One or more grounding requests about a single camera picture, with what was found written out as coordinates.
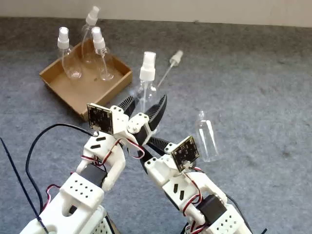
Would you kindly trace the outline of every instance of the clear plastic container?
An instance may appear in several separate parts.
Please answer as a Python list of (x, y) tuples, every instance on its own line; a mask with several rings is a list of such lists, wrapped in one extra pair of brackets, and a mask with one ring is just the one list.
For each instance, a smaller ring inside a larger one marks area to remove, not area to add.
[(98, 76), (101, 80), (111, 80), (114, 78), (114, 61), (109, 49), (105, 45), (104, 37), (99, 27), (92, 29), (93, 45), (95, 48), (95, 59)]
[(157, 89), (152, 81), (141, 80), (136, 96), (139, 100), (140, 111), (143, 113), (158, 102)]
[(92, 28), (95, 27), (98, 20), (99, 8), (93, 6), (88, 16), (86, 17), (86, 24), (82, 27), (82, 41), (81, 41), (81, 56), (82, 61), (89, 65), (94, 59), (94, 46), (92, 43), (86, 43), (92, 41)]
[(92, 28), (93, 26), (88, 24), (82, 27), (81, 57), (86, 65), (91, 64), (94, 59), (93, 43), (86, 43), (88, 40), (92, 40)]
[(196, 122), (196, 142), (201, 158), (205, 162), (220, 159), (212, 121), (204, 111), (200, 111)]
[(113, 57), (109, 53), (109, 49), (107, 47), (95, 50), (95, 64), (98, 76), (101, 80), (111, 80), (114, 78)]
[(58, 36), (58, 57), (69, 79), (79, 79), (82, 76), (82, 68), (73, 47), (69, 44), (68, 28), (61, 27)]

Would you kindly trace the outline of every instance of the clear plastic bottle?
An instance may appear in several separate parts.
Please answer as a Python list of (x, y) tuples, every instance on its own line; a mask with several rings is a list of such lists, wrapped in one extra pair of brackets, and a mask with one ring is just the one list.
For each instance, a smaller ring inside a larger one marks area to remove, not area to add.
[(143, 113), (158, 101), (157, 89), (153, 85), (155, 79), (155, 59), (156, 53), (144, 52), (143, 64), (140, 70), (140, 85), (136, 89), (140, 111)]
[(79, 79), (82, 76), (82, 68), (77, 54), (73, 52), (73, 47), (69, 44), (68, 28), (59, 28), (58, 34), (58, 57), (65, 73), (70, 79)]
[(200, 111), (196, 122), (197, 146), (201, 158), (205, 162), (216, 161), (219, 159), (219, 153), (215, 142), (215, 133), (213, 125), (207, 119), (204, 111)]
[(85, 64), (91, 64), (94, 60), (94, 46), (92, 43), (92, 28), (98, 20), (99, 8), (93, 6), (86, 18), (86, 24), (82, 27), (81, 56)]
[(98, 75), (102, 80), (111, 80), (114, 78), (113, 57), (109, 49), (105, 46), (105, 41), (99, 27), (92, 29), (93, 44), (95, 48), (95, 59)]

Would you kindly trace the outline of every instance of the black cable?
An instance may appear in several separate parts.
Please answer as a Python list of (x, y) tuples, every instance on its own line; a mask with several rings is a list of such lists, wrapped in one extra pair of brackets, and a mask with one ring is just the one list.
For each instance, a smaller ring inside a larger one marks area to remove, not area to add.
[(251, 228), (250, 228), (250, 226), (249, 226), (249, 224), (248, 224), (248, 222), (247, 222), (247, 220), (246, 220), (246, 218), (245, 218), (245, 216), (243, 215), (242, 210), (240, 209), (238, 203), (237, 203), (231, 196), (229, 196), (228, 194), (225, 194), (225, 195), (228, 197), (229, 200), (231, 200), (231, 201), (234, 203), (234, 205), (235, 205), (236, 208), (238, 209), (240, 215), (242, 216), (242, 218), (243, 218), (243, 220), (244, 220), (244, 222), (245, 222), (247, 228), (249, 229), (249, 231), (250, 231), (251, 233), (253, 233), (252, 230), (251, 230)]
[(267, 229), (267, 228), (265, 228), (261, 234), (266, 233), (266, 232), (267, 232), (267, 230), (268, 230), (268, 229)]
[(75, 125), (72, 125), (72, 124), (67, 124), (67, 123), (57, 123), (57, 124), (53, 124), (51, 125), (50, 127), (47, 127), (46, 129), (44, 129), (36, 138), (35, 140), (33, 141), (30, 149), (29, 149), (29, 152), (28, 152), (28, 155), (27, 155), (27, 159), (26, 159), (26, 164), (25, 164), (25, 171), (26, 171), (26, 174), (30, 180), (30, 182), (32, 183), (32, 185), (34, 186), (36, 192), (37, 192), (37, 195), (38, 195), (38, 199), (39, 199), (39, 203), (40, 203), (40, 212), (41, 213), (43, 211), (43, 199), (42, 199), (42, 195), (40, 193), (40, 190), (37, 186), (37, 184), (35, 183), (33, 177), (31, 176), (30, 172), (29, 172), (29, 161), (30, 161), (30, 156), (31, 156), (31, 153), (33, 152), (33, 149), (34, 149), (34, 146), (35, 144), (37, 143), (37, 141), (39, 140), (39, 138), (44, 134), (46, 133), (47, 131), (49, 131), (50, 129), (54, 128), (54, 127), (57, 127), (57, 126), (64, 126), (64, 127), (69, 127), (69, 128), (73, 128), (73, 129), (76, 129), (76, 130), (79, 130), (85, 134), (88, 134), (89, 136), (92, 136), (94, 137), (94, 135), (86, 130), (84, 130), (83, 128), (80, 128), (80, 127), (77, 127)]
[(31, 199), (30, 199), (30, 197), (29, 197), (29, 195), (28, 195), (28, 192), (27, 192), (26, 189), (25, 189), (25, 186), (24, 186), (24, 184), (23, 184), (23, 181), (22, 181), (21, 178), (20, 178), (19, 172), (18, 172), (18, 170), (17, 170), (17, 168), (16, 168), (16, 166), (15, 166), (15, 164), (14, 164), (14, 162), (13, 162), (13, 159), (12, 159), (12, 157), (11, 157), (11, 155), (10, 155), (10, 153), (9, 153), (9, 151), (8, 151), (6, 145), (5, 145), (5, 143), (4, 143), (4, 141), (2, 140), (1, 137), (0, 137), (0, 140), (1, 140), (1, 142), (2, 142), (2, 145), (3, 145), (4, 149), (5, 149), (6, 155), (8, 156), (8, 158), (9, 158), (9, 160), (10, 160), (10, 163), (11, 163), (11, 165), (12, 165), (12, 167), (13, 167), (13, 170), (14, 170), (14, 172), (15, 172), (15, 174), (16, 174), (16, 177), (17, 177), (18, 180), (19, 180), (19, 184), (20, 184), (21, 188), (23, 189), (23, 192), (25, 193), (25, 196), (26, 196), (28, 202), (29, 202), (31, 208), (33, 209), (33, 211), (34, 211), (34, 213), (35, 213), (36, 219), (38, 220), (38, 222), (40, 223), (40, 225), (43, 227), (45, 233), (49, 234), (47, 228), (45, 227), (45, 225), (44, 225), (43, 222), (42, 222), (41, 217), (40, 217), (39, 214), (37, 213), (37, 211), (36, 211), (36, 209), (35, 209), (35, 206), (34, 206), (33, 202), (31, 201)]

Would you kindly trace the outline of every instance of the spray bottle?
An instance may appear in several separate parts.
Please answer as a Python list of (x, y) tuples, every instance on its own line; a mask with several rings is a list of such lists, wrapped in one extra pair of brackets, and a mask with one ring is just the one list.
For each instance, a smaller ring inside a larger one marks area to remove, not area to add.
[(105, 45), (101, 29), (94, 27), (92, 35), (95, 48), (94, 63), (96, 64), (98, 75), (101, 80), (111, 80), (114, 78), (114, 62), (109, 49)]
[(157, 90), (153, 86), (155, 79), (155, 59), (156, 53), (144, 52), (143, 64), (140, 70), (140, 86), (137, 89), (141, 112), (145, 112), (156, 103)]
[(73, 47), (69, 44), (68, 28), (59, 28), (58, 57), (68, 78), (79, 79), (82, 76), (82, 68), (76, 53), (72, 49)]
[(90, 64), (93, 62), (94, 47), (92, 42), (88, 43), (88, 40), (92, 39), (91, 30), (95, 27), (98, 20), (99, 8), (93, 6), (92, 10), (89, 12), (86, 18), (86, 24), (82, 27), (82, 42), (81, 42), (81, 56), (82, 61), (85, 64)]

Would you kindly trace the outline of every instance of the transparent bottle lying on carpet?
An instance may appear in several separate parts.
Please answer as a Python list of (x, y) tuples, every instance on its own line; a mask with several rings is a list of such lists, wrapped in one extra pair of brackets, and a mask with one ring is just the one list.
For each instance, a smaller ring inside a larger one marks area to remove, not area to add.
[(207, 118), (204, 111), (200, 111), (198, 114), (196, 138), (199, 153), (205, 162), (216, 161), (220, 158), (215, 141), (213, 123)]

